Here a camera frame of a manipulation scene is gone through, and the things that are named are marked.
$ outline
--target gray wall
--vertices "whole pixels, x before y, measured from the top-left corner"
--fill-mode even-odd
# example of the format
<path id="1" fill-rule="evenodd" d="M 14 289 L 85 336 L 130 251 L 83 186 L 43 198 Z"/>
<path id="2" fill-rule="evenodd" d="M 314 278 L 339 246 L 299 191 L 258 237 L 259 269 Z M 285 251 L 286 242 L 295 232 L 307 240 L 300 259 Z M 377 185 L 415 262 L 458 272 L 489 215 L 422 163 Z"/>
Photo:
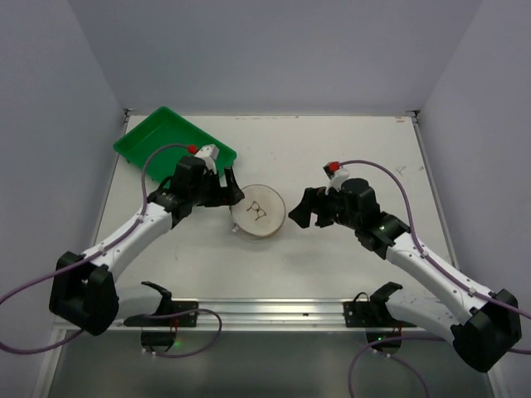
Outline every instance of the gray wall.
<path id="1" fill-rule="evenodd" d="M 421 112 L 460 266 L 531 310 L 531 3 L 485 0 Z M 521 347 L 531 348 L 523 320 Z M 502 361 L 513 397 L 529 396 L 529 358 Z"/>
<path id="2" fill-rule="evenodd" d="M 480 0 L 70 0 L 120 102 L 149 112 L 420 109 Z"/>
<path id="3" fill-rule="evenodd" d="M 4 0 L 0 12 L 0 294 L 55 268 L 95 230 L 121 110 L 66 1 Z M 0 309 L 0 338 L 48 342 L 51 284 Z M 0 396 L 24 397 L 42 355 L 0 352 Z"/>

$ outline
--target red button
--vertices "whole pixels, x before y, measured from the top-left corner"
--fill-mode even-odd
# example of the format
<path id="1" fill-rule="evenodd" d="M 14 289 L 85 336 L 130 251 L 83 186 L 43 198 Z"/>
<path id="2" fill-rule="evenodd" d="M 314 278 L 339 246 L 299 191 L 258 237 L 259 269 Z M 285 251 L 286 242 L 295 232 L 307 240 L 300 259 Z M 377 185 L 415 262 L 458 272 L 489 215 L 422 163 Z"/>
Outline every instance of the red button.
<path id="1" fill-rule="evenodd" d="M 341 166 L 339 166 L 339 162 L 330 162 L 329 164 L 329 170 L 330 172 L 337 172 Z"/>

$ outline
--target cable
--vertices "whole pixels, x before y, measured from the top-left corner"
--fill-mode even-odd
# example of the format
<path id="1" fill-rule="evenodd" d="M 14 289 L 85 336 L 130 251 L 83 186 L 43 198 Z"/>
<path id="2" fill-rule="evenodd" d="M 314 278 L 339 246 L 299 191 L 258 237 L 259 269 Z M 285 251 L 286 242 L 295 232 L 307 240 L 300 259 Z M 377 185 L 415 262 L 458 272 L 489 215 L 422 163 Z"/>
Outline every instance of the cable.
<path id="1" fill-rule="evenodd" d="M 373 347 L 373 346 L 376 346 L 378 344 L 381 344 L 383 342 L 398 342 L 398 341 L 401 341 L 401 340 L 423 340 L 423 341 L 428 341 L 428 342 L 439 342 L 441 341 L 440 338 L 438 337 L 413 337 L 413 336 L 399 336 L 399 337 L 390 337 L 390 338 L 384 338 L 383 340 L 379 340 L 379 341 L 376 341 L 376 342 L 370 342 L 368 344 L 366 344 L 365 346 L 363 346 L 362 349 L 360 349 L 356 355 L 354 356 L 354 358 L 352 359 L 352 361 L 350 362 L 350 365 L 348 365 L 348 377 L 347 377 L 347 381 L 348 381 L 348 393 L 350 394 L 350 397 L 351 398 L 355 398 L 355 395 L 354 395 L 354 388 L 353 388 L 353 385 L 352 385 L 352 373 L 353 373 L 353 369 L 354 369 L 354 366 L 356 365 L 356 362 L 358 361 L 358 359 L 362 356 L 362 354 L 369 348 Z M 430 392 L 428 390 L 428 385 L 426 383 L 426 381 L 424 380 L 424 378 L 422 377 L 422 375 L 407 361 L 399 358 L 399 357 L 395 357 L 395 356 L 390 356 L 389 357 L 390 359 L 393 359 L 393 361 L 396 361 L 396 362 L 399 362 L 401 363 L 403 366 L 407 367 L 410 371 L 412 371 L 413 373 L 415 373 L 415 375 L 418 377 L 418 379 L 421 381 L 421 384 L 422 384 L 422 387 L 424 388 L 424 392 L 426 394 L 426 398 L 430 398 L 431 395 L 430 395 Z"/>
<path id="2" fill-rule="evenodd" d="M 214 334 L 214 337 L 210 342 L 205 344 L 204 346 L 198 348 L 197 350 L 185 352 L 184 354 L 167 354 L 165 352 L 154 352 L 154 354 L 157 357 L 162 358 L 170 358 L 170 359 L 178 359 L 178 358 L 186 358 L 186 357 L 192 357 L 194 355 L 200 354 L 201 352 L 206 351 L 208 348 L 214 345 L 214 343 L 217 341 L 217 339 L 222 334 L 222 327 L 223 322 L 222 318 L 219 316 L 218 313 L 215 311 L 212 311 L 211 309 L 206 308 L 196 308 L 196 309 L 189 309 L 187 311 L 182 311 L 181 313 L 170 313 L 169 315 L 144 315 L 147 319 L 171 319 L 176 317 L 182 317 L 183 315 L 188 315 L 189 313 L 210 313 L 217 319 L 217 324 L 219 325 L 216 331 L 216 334 Z"/>
<path id="3" fill-rule="evenodd" d="M 383 172 L 385 172 L 397 185 L 398 185 L 398 189 L 400 189 L 400 192 L 402 193 L 402 197 L 404 199 L 404 203 L 406 205 L 406 213 L 407 213 L 407 219 L 409 221 L 409 226 L 411 228 L 411 235 L 412 235 L 412 239 L 413 239 L 413 242 L 415 242 L 415 245 L 417 246 L 417 250 L 421 253 L 421 242 L 419 241 L 418 239 L 418 236 L 417 236 L 417 231 L 415 229 L 415 224 L 413 222 L 413 214 L 412 214 L 412 207 L 411 207 L 411 204 L 409 202 L 409 198 L 407 197 L 407 193 L 406 193 L 406 190 L 404 188 L 404 186 L 402 185 L 402 183 L 400 182 L 400 180 L 398 180 L 398 178 L 392 173 L 390 172 L 388 169 L 386 169 L 384 166 L 378 164 L 378 163 L 375 163 L 375 162 L 370 162 L 368 160 L 348 160 L 346 162 L 341 162 L 339 163 L 339 166 L 346 166 L 348 164 L 365 164 L 365 165 L 368 165 L 368 166 L 372 166 L 372 167 L 375 167 Z M 507 303 L 503 303 L 495 298 L 492 298 L 488 295 L 485 295 L 485 294 L 481 294 L 479 292 L 475 292 L 475 291 L 470 291 L 470 287 L 467 286 L 466 284 L 462 283 L 460 280 L 458 280 L 456 277 L 454 277 L 452 274 L 450 274 L 448 271 L 446 271 L 439 263 L 437 263 L 434 259 L 432 259 L 429 255 L 426 255 L 426 253 L 423 254 L 423 257 L 431 264 L 433 265 L 433 267 L 435 267 L 435 269 L 437 269 L 441 274 L 445 275 L 453 284 L 455 284 L 456 286 L 459 286 L 461 289 L 467 291 L 467 292 L 470 292 L 471 294 L 473 294 L 475 297 L 479 297 L 480 299 L 483 299 L 485 301 L 488 301 L 489 303 L 493 303 L 493 304 L 496 304 L 502 308 L 505 308 L 505 309 L 508 309 L 509 311 L 512 311 L 514 313 L 517 313 L 527 319 L 531 319 L 531 313 L 528 313 L 527 311 L 524 311 L 523 309 L 520 309 L 520 308 L 517 308 L 517 307 L 513 307 L 512 305 L 509 305 Z"/>
<path id="4" fill-rule="evenodd" d="M 140 215 L 144 216 L 146 209 L 148 207 L 148 195 L 146 193 L 146 172 L 148 170 L 148 166 L 153 160 L 153 158 L 161 153 L 163 150 L 166 150 L 168 148 L 187 148 L 190 149 L 191 146 L 185 145 L 183 143 L 170 143 L 169 145 L 164 145 L 163 147 L 157 149 L 155 152 L 153 152 L 148 160 L 146 160 L 144 166 L 142 167 L 142 174 L 140 177 L 140 183 L 142 185 L 142 209 L 140 210 Z M 105 248 L 104 251 L 107 251 L 109 249 L 112 249 L 117 244 L 119 244 L 121 241 L 123 241 L 125 238 L 127 238 L 131 233 L 134 231 L 134 229 L 140 224 L 140 219 L 137 218 L 134 223 L 118 238 L 110 242 Z M 45 274 L 41 276 L 40 278 L 36 278 L 34 280 L 30 280 L 29 282 L 26 282 L 25 284 L 22 284 L 18 286 L 17 288 L 11 290 L 10 292 L 7 292 L 2 297 L 0 297 L 0 305 L 4 304 L 7 300 L 9 300 L 11 297 L 13 297 L 15 294 L 19 294 L 23 290 L 26 290 L 28 288 L 31 288 L 32 286 L 35 286 L 36 284 L 39 284 L 41 282 L 44 282 L 45 280 L 55 278 L 56 276 L 63 275 L 67 272 L 72 271 L 73 269 L 86 264 L 96 258 L 98 258 L 101 255 L 100 252 L 96 252 L 93 255 L 89 255 L 85 257 L 83 260 L 77 261 L 74 264 L 67 265 L 64 268 L 59 269 L 58 271 L 50 272 L 49 274 Z M 17 355 L 31 355 L 31 354 L 39 354 L 42 352 L 50 351 L 54 348 L 57 348 L 63 344 L 67 344 L 68 342 L 72 341 L 74 338 L 80 336 L 83 333 L 82 330 L 75 332 L 71 336 L 65 338 L 64 340 L 61 340 L 60 342 L 56 342 L 54 344 L 51 344 L 50 346 L 41 347 L 41 348 L 33 348 L 33 349 L 20 349 L 15 347 L 10 347 L 7 344 L 4 344 L 3 342 L 0 342 L 0 350 L 5 352 L 10 352 L 11 354 L 17 354 Z"/>

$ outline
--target red cap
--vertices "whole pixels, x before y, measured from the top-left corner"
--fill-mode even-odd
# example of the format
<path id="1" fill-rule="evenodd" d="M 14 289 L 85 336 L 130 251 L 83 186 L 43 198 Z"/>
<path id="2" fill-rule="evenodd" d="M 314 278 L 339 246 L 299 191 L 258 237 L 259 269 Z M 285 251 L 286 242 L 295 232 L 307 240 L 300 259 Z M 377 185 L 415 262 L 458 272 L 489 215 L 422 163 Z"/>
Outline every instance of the red cap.
<path id="1" fill-rule="evenodd" d="M 329 170 L 330 172 L 337 172 L 341 166 L 339 166 L 339 162 L 330 162 L 329 163 Z"/>
<path id="2" fill-rule="evenodd" d="M 195 155 L 199 150 L 197 149 L 197 146 L 192 144 L 192 145 L 188 145 L 188 148 L 187 150 L 192 154 L 192 155 Z"/>

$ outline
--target black clamp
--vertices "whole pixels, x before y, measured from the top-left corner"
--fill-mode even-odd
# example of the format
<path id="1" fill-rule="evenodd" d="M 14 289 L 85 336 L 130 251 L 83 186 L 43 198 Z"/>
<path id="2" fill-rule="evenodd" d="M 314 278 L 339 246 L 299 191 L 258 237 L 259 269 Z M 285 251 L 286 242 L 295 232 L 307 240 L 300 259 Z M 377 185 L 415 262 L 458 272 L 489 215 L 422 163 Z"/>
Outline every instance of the black clamp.
<path id="1" fill-rule="evenodd" d="M 389 282 L 371 294 L 369 300 L 343 302 L 343 316 L 347 328 L 394 328 L 397 320 L 389 314 L 386 302 L 397 290 L 400 284 Z M 402 323 L 403 328 L 414 328 L 411 323 Z"/>
<path id="2" fill-rule="evenodd" d="M 306 188 L 300 204 L 289 218 L 301 228 L 308 228 L 312 213 L 321 228 L 334 223 L 355 231 L 362 246 L 385 260 L 387 248 L 410 228 L 397 217 L 380 210 L 374 190 L 362 178 L 349 178 L 336 191 L 325 187 Z"/>

